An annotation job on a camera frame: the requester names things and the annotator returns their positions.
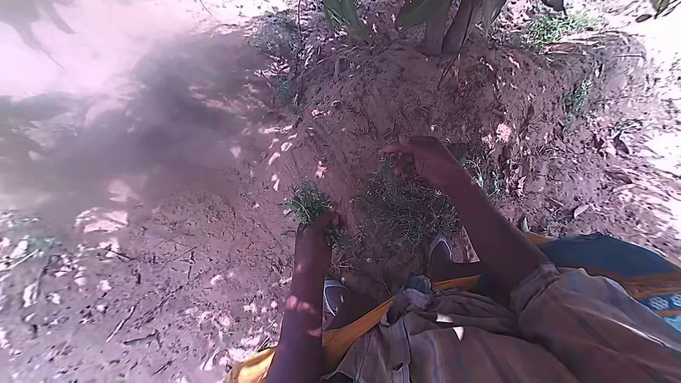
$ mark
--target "hand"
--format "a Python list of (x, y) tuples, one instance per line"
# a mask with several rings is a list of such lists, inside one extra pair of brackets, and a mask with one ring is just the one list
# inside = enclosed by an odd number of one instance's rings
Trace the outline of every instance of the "hand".
[(347, 218), (344, 215), (331, 210), (318, 216), (307, 227), (302, 224), (298, 226), (294, 251), (296, 260), (294, 272), (324, 274), (329, 267), (329, 262), (331, 262), (331, 247), (327, 245), (324, 239), (324, 230), (329, 225), (345, 225), (346, 222)]
[(444, 188), (460, 168), (452, 153), (435, 137), (400, 136), (386, 153), (399, 153), (395, 174), (418, 175), (435, 187)]

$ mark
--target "yellow cloth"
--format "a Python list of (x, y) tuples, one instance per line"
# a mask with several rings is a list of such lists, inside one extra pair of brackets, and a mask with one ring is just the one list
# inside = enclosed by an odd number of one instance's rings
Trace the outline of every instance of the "yellow cloth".
[[(527, 237), (536, 245), (551, 241), (551, 239), (533, 232), (528, 232)], [(480, 276), (476, 275), (474, 277), (436, 282), (432, 285), (432, 288), (433, 290), (460, 288), (465, 291), (472, 288), (478, 278), (480, 278)], [(321, 336), (321, 348), (324, 353), (324, 373), (333, 371), (341, 362), (347, 351), (350, 350), (352, 344), (381, 321), (383, 315), (390, 308), (390, 305), (392, 305), (393, 298), (383, 302), (355, 322), (352, 322), (343, 328), (326, 331)], [(225, 383), (264, 382), (267, 370), (270, 368), (270, 363), (272, 363), (275, 349), (276, 347), (262, 350), (247, 360), (238, 363), (227, 375)]]

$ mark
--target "forearm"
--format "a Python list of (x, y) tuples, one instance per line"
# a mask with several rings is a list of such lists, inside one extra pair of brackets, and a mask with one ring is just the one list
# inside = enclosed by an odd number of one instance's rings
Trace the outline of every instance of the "forearm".
[(268, 383), (318, 382), (321, 377), (324, 275), (295, 269)]
[(476, 254), (506, 291), (518, 285), (546, 256), (505, 219), (460, 166), (451, 170), (444, 192), (451, 200)]

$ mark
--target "person's right hand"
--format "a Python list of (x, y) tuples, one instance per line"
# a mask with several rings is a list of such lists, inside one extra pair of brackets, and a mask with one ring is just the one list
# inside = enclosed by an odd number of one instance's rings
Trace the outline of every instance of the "person's right hand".
[(399, 153), (395, 174), (418, 175), (433, 186), (444, 188), (460, 165), (442, 142), (435, 137), (400, 136), (400, 142), (388, 145), (386, 153)]

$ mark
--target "shirt sleeve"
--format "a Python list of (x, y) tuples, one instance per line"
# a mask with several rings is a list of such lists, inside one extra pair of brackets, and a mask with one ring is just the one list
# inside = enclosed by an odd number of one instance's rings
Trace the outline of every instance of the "shirt sleeve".
[(681, 382), (681, 332), (611, 279), (544, 264), (511, 304), (522, 337), (582, 382)]

